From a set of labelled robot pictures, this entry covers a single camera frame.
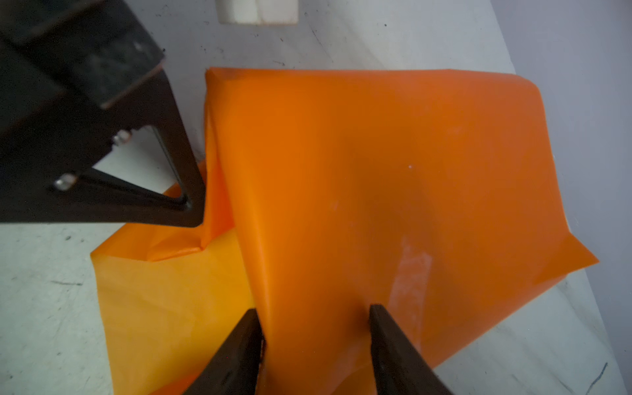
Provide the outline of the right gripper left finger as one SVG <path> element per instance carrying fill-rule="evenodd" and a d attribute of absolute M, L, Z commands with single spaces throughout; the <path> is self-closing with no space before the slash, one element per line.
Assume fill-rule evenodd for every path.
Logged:
<path fill-rule="evenodd" d="M 185 395 L 255 395 L 264 336 L 256 309 L 248 309 Z"/>

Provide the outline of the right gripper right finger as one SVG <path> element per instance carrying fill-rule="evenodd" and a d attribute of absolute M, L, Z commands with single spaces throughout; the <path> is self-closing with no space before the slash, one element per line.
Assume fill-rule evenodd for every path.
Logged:
<path fill-rule="evenodd" d="M 378 395 L 451 395 L 381 304 L 370 306 L 370 336 Z"/>

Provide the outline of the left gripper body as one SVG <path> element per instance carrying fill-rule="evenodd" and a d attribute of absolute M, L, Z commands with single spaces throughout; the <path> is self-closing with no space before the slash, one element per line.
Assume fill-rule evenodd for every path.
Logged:
<path fill-rule="evenodd" d="M 163 62 L 124 1 L 2 2 L 2 147 L 107 148 L 163 125 Z"/>

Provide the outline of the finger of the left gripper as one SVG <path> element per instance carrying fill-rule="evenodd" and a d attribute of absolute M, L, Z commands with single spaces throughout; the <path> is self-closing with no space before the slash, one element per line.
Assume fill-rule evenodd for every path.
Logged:
<path fill-rule="evenodd" d="M 103 109 L 47 82 L 1 100 L 1 220 L 4 223 L 142 223 L 196 227 L 206 187 L 164 72 Z M 126 133 L 150 127 L 180 188 L 158 194 L 99 171 Z"/>

